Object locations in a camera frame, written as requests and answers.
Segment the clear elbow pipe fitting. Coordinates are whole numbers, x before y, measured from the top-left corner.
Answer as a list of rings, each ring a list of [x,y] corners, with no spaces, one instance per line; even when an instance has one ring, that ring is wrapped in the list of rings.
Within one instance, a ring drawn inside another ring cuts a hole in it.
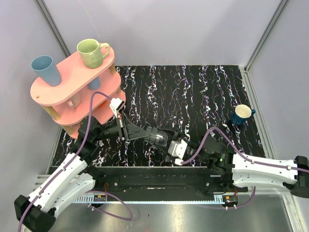
[[[155,144],[162,146],[162,147],[167,146],[168,140],[169,140],[169,136],[163,131],[159,131],[155,136]]]

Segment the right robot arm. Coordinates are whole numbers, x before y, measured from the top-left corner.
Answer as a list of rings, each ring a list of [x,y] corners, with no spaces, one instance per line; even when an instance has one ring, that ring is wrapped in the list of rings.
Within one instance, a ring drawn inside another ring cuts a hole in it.
[[[175,165],[182,166],[193,160],[206,164],[211,172],[222,176],[219,186],[223,191],[252,186],[288,190],[294,196],[308,198],[308,158],[297,156],[283,160],[246,155],[229,139],[230,147],[225,148],[210,135],[213,131],[227,139],[217,127],[211,127],[198,145],[187,142],[174,130],[159,130],[153,145]]]

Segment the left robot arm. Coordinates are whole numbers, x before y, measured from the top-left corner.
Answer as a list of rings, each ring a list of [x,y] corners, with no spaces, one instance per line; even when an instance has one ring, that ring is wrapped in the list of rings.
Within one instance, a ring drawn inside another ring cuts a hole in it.
[[[126,141],[149,138],[149,132],[133,124],[126,114],[104,125],[89,115],[79,128],[76,148],[60,166],[31,194],[14,201],[18,231],[25,226],[32,232],[49,231],[56,218],[79,196],[88,191],[107,190],[105,173],[92,165],[99,146],[97,141],[120,137]]]

